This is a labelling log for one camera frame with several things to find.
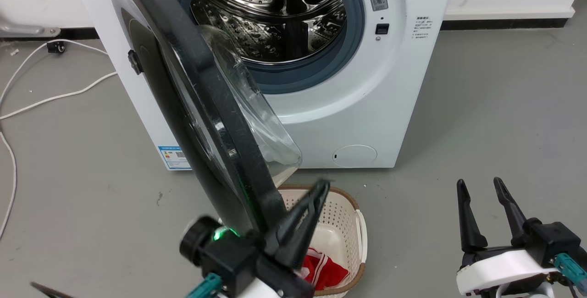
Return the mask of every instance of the red cloth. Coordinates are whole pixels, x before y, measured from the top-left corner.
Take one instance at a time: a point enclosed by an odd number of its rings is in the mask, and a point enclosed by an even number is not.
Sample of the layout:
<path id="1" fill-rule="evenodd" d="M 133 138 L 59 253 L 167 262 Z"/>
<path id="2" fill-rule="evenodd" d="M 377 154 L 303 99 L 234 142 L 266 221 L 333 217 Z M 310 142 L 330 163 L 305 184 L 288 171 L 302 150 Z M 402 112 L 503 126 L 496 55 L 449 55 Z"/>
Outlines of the red cloth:
<path id="1" fill-rule="evenodd" d="M 339 285 L 349 275 L 349 271 L 322 252 L 309 248 L 300 275 L 312 283 L 316 290 L 324 290 Z"/>

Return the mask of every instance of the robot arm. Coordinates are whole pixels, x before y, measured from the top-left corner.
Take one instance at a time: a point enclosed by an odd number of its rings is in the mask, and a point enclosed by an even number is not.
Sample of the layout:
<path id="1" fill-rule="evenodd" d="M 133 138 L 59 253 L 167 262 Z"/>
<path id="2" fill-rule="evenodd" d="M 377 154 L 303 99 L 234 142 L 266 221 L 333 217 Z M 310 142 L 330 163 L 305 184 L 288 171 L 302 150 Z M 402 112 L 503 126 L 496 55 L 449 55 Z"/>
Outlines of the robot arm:
<path id="1" fill-rule="evenodd" d="M 467 296 L 501 298 L 507 294 L 554 298 L 552 284 L 576 286 L 587 296 L 587 253 L 581 239 L 560 222 L 543 224 L 526 219 L 499 177 L 493 179 L 495 192 L 505 208 L 512 233 L 510 246 L 487 247 L 487 239 L 476 224 L 471 198 L 463 180 L 457 182 L 461 249 L 464 252 L 457 272 L 459 292 Z"/>
<path id="2" fill-rule="evenodd" d="M 311 298 L 314 286 L 293 270 L 304 261 L 329 190 L 329 181 L 315 183 L 264 237 L 199 218 L 180 244 L 205 278 L 188 298 Z"/>

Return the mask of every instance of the teal cable connector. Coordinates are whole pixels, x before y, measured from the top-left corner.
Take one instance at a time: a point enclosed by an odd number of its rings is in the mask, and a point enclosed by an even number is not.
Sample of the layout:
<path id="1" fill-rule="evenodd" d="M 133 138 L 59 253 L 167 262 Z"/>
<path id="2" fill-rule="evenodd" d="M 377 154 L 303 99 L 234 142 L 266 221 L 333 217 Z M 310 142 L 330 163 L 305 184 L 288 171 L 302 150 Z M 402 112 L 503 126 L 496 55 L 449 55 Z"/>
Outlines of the teal cable connector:
<path id="1" fill-rule="evenodd" d="M 220 276 L 210 273 L 202 283 L 190 292 L 185 298 L 213 298 L 222 291 L 222 279 Z"/>
<path id="2" fill-rule="evenodd" d="M 557 254 L 554 266 L 587 297 L 587 273 L 568 254 Z"/>

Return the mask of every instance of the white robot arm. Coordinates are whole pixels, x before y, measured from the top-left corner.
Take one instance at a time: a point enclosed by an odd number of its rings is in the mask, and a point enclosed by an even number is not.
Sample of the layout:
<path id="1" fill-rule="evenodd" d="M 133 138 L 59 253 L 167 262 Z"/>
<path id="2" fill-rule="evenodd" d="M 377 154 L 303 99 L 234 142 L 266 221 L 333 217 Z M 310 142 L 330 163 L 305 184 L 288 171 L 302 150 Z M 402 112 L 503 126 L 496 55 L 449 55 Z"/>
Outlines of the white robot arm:
<path id="1" fill-rule="evenodd" d="M 463 180 L 457 182 L 461 248 L 464 252 L 457 272 L 459 292 L 466 296 L 501 298 L 506 294 L 526 294 L 525 298 L 554 298 L 552 284 L 574 286 L 587 295 L 587 254 L 579 246 L 581 239 L 560 222 L 543 224 L 526 219 L 499 177 L 493 185 L 505 208 L 510 231 L 510 246 L 487 248 L 480 233 Z"/>

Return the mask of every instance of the white cable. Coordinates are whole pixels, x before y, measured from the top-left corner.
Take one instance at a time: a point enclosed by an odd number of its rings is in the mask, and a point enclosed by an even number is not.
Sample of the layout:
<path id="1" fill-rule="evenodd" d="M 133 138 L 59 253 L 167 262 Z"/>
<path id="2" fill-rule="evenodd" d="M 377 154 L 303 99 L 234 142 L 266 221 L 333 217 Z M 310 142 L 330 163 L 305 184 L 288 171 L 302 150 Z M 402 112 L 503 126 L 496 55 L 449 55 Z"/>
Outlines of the white cable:
<path id="1" fill-rule="evenodd" d="M 21 66 L 19 66 L 19 68 L 14 72 L 14 74 L 9 79 L 8 83 L 6 84 L 6 87 L 4 87 L 4 91 L 2 91 L 2 95 L 0 95 L 0 108 L 2 107 L 2 101 L 4 101 L 4 97 L 6 96 L 6 92 L 8 92 L 8 90 L 10 89 L 10 86 L 12 84 L 12 81 L 15 79 L 15 77 L 17 76 L 18 72 L 22 69 L 22 67 L 24 66 L 24 64 L 27 63 L 27 61 L 36 52 L 38 52 L 40 49 L 42 49 L 48 43 L 54 43 L 55 41 L 63 41 L 65 43 L 71 43 L 71 44 L 75 44 L 75 45 L 80 45 L 82 47 L 86 47 L 87 49 L 95 50 L 95 51 L 101 52 L 102 54 L 108 55 L 107 52 L 105 52 L 105 51 L 103 51 L 101 49 L 97 49 L 95 47 L 84 45 L 82 43 L 78 43 L 77 41 L 72 41 L 72 40 L 67 40 L 67 39 L 54 39 L 54 40 L 48 41 L 48 42 L 46 42 L 46 43 L 38 46 L 37 49 L 35 49 L 33 52 L 31 52 L 31 54 L 29 54 L 27 56 L 27 58 L 25 58 L 25 60 L 22 62 Z M 16 114 L 20 114 L 21 112 L 24 112 L 26 110 L 35 108 L 36 106 L 39 106 L 39 105 L 44 104 L 46 102 L 53 101 L 55 99 L 69 97 L 69 96 L 72 96 L 72 95 L 77 95 L 77 94 L 84 93 L 85 91 L 87 91 L 87 90 L 91 89 L 92 87 L 96 86 L 97 84 L 99 84 L 104 79 L 107 79 L 109 77 L 112 77 L 113 75 L 116 75 L 116 72 L 112 72 L 111 74 L 107 74 L 104 77 L 101 77 L 100 79 L 97 79 L 94 83 L 92 83 L 90 86 L 82 89 L 81 91 L 77 91 L 77 92 L 73 92 L 73 93 L 67 93 L 67 94 L 56 96 L 56 97 L 44 99 L 43 101 L 36 102 L 35 104 L 31 104 L 29 106 L 26 106 L 25 108 L 22 108 L 20 110 L 17 110 L 15 112 L 12 112 L 12 113 L 10 113 L 10 114 L 8 114 L 6 116 L 2 116 L 2 117 L 0 117 L 0 120 L 6 119 L 6 118 L 11 117 L 11 116 L 14 116 Z M 14 157 L 14 152 L 12 152 L 12 148 L 10 148 L 10 145 L 8 144 L 8 141 L 6 141 L 6 138 L 4 137 L 4 134 L 2 133 L 2 131 L 0 131 L 0 138 L 2 138 L 2 142 L 6 146 L 6 149 L 8 149 L 8 152 L 10 153 L 10 157 L 12 158 L 12 168 L 14 169 L 13 174 L 12 174 L 12 195 L 11 195 L 11 198 L 10 198 L 10 203 L 8 204 L 8 210 L 6 211 L 6 216 L 4 217 L 4 221 L 2 221 L 2 227 L 0 227 L 0 239 L 2 239 L 2 235 L 4 235 L 4 230 L 6 229 L 6 225 L 8 223 L 8 218 L 10 217 L 10 213 L 12 212 L 12 206 L 14 205 L 14 198 L 15 198 L 15 196 L 17 194 L 17 160 Z"/>
<path id="2" fill-rule="evenodd" d="M 35 104 L 31 104 L 31 105 L 29 105 L 29 106 L 26 106 L 26 107 L 24 107 L 24 108 L 22 108 L 22 109 L 16 110 L 15 112 L 11 112 L 11 113 L 10 113 L 10 114 L 8 114 L 8 115 L 0 116 L 0 120 L 5 120 L 6 118 L 9 118 L 9 117 L 12 117 L 12 116 L 14 116 L 14 115 L 20 114 L 21 112 L 25 112 L 26 110 L 30 110 L 30 109 L 32 109 L 32 108 L 35 108 L 36 106 L 40 106 L 40 105 L 41 105 L 41 104 L 43 104 L 43 103 L 47 103 L 47 102 L 53 101 L 53 100 L 55 100 L 55 99 L 60 99 L 60 98 L 64 98 L 64 97 L 70 97 L 70 96 L 73 96 L 73 95 L 77 95 L 77 94 L 84 93 L 84 92 L 86 92 L 88 89 L 90 89 L 90 88 L 92 88 L 92 87 L 96 86 L 97 84 L 99 84 L 99 83 L 100 83 L 101 81 L 103 81 L 104 79 L 110 78 L 110 77 L 112 77 L 113 75 L 116 75 L 116 74 L 117 74 L 117 72 L 112 72 L 111 74 L 107 74 L 107 75 L 105 75 L 104 77 L 101 77 L 100 79 L 97 79 L 97 80 L 96 80 L 95 82 L 93 82 L 93 83 L 92 83 L 90 86 L 88 86 L 88 87 L 86 87 L 86 88 L 82 89 L 81 91 L 77 91 L 77 92 L 73 92 L 73 93 L 67 93 L 67 94 L 63 94 L 63 95 L 58 95 L 58 96 L 56 96 L 56 97 L 50 97 L 50 98 L 48 98 L 48 99 L 44 99 L 43 101 L 39 101 L 39 102 L 36 102 Z"/>
<path id="3" fill-rule="evenodd" d="M 0 138 L 2 138 L 2 142 L 4 143 L 4 145 L 6 145 L 6 148 L 8 148 L 8 152 L 10 153 L 10 157 L 12 158 L 12 168 L 14 169 L 12 174 L 12 196 L 10 197 L 10 203 L 8 204 L 6 216 L 4 216 L 4 221 L 2 222 L 2 228 L 0 228 L 0 239 L 2 239 L 4 229 L 6 228 L 6 224 L 8 223 L 8 217 L 10 216 L 10 212 L 12 211 L 12 206 L 14 204 L 14 196 L 17 194 L 17 160 L 14 158 L 14 153 L 12 152 L 12 149 L 8 145 L 2 132 L 0 132 Z"/>
<path id="4" fill-rule="evenodd" d="M 2 95 L 0 95 L 0 106 L 2 106 L 2 101 L 4 101 L 4 97 L 6 96 L 6 92 L 8 92 L 8 89 L 10 89 L 10 86 L 12 84 L 12 81 L 17 76 L 18 71 L 20 71 L 22 69 L 22 67 L 25 65 L 25 63 L 27 63 L 27 61 L 29 60 L 29 58 L 31 58 L 36 52 L 38 52 L 40 49 L 42 49 L 48 43 L 54 43 L 56 41 L 64 41 L 66 43 L 72 43 L 72 44 L 75 44 L 75 45 L 80 45 L 82 47 L 86 47 L 87 49 L 95 50 L 95 51 L 101 52 L 102 54 L 108 55 L 107 52 L 105 52 L 105 51 L 103 51 L 101 49 L 97 49 L 97 48 L 92 47 L 92 46 L 84 45 L 82 43 L 78 43 L 77 41 L 73 41 L 73 40 L 54 39 L 54 40 L 51 40 L 51 41 L 47 41 L 46 43 L 38 46 L 37 49 L 33 50 L 33 52 L 31 54 L 29 54 L 27 56 L 27 58 L 25 58 L 24 62 L 21 64 L 21 66 L 19 66 L 19 68 L 14 72 L 14 74 L 12 75 L 12 77 L 10 78 L 10 80 L 8 81 L 8 83 L 6 84 L 6 87 L 4 87 L 4 91 L 2 91 Z"/>
<path id="5" fill-rule="evenodd" d="M 509 283 L 504 283 L 497 288 L 495 292 L 495 298 L 501 298 L 501 295 L 508 289 Z"/>

